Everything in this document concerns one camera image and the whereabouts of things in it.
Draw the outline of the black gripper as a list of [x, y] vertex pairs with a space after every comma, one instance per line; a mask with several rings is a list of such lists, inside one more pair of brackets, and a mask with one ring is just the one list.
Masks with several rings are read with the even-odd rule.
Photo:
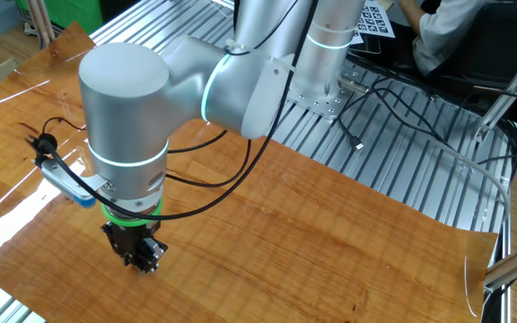
[[107, 222], [101, 226], [112, 249], [123, 259], [124, 266], [132, 266], [144, 273], [152, 273], [168, 246], [154, 238], [157, 224], [126, 227]]

